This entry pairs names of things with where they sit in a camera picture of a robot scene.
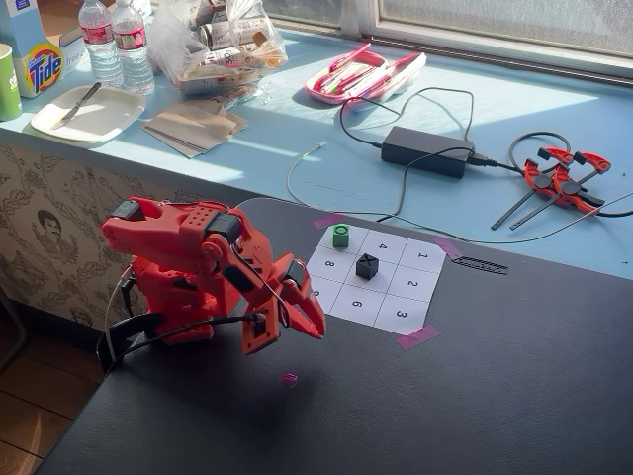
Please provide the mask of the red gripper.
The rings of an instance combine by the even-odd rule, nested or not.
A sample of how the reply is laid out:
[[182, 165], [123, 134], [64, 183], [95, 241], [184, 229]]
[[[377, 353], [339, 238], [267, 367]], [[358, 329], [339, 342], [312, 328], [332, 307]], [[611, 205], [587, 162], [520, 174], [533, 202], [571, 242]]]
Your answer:
[[324, 337], [325, 314], [300, 259], [290, 252], [283, 254], [272, 263], [266, 283], [273, 298], [286, 304], [291, 328], [317, 339]]

